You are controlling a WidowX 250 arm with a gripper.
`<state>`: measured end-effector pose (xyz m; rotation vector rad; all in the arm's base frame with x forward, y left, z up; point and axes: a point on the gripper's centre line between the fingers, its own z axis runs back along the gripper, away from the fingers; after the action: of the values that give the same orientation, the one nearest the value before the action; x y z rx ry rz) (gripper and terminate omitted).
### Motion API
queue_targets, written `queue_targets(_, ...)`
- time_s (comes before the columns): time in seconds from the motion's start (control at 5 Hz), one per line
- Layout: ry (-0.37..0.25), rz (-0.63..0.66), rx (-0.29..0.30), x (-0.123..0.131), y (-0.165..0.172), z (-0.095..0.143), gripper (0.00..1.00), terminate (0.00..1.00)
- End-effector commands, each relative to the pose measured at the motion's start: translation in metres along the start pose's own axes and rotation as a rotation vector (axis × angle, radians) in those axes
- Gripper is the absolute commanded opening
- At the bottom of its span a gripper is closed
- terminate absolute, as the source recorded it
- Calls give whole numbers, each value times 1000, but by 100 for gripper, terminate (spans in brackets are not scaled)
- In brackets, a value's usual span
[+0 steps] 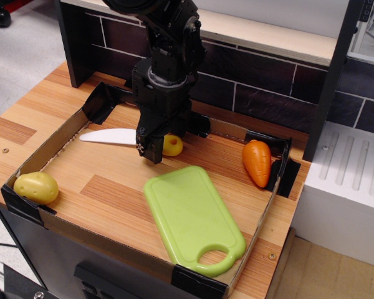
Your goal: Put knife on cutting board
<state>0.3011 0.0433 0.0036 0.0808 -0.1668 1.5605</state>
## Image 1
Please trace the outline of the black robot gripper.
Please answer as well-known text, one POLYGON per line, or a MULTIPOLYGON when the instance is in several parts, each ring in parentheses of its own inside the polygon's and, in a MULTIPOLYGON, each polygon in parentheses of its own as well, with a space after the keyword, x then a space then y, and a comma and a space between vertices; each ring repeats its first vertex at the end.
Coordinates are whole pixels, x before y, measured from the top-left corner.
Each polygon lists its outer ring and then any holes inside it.
POLYGON ((152 60, 143 59, 132 72, 133 100, 140 110, 137 150, 154 164, 163 158, 164 136, 184 137, 191 116, 189 90, 194 84, 183 74, 175 81, 157 75, 152 60))

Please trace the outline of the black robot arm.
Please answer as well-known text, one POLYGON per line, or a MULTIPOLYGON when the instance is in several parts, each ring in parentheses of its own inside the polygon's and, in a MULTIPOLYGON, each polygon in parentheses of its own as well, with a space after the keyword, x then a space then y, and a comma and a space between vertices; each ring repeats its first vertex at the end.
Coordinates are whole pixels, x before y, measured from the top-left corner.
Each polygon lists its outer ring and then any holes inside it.
POLYGON ((106 1, 113 11, 146 27, 151 57, 132 71, 133 101, 140 111, 136 145, 140 156, 160 163, 165 135, 183 136, 191 119, 189 91, 206 49, 193 1, 106 1))

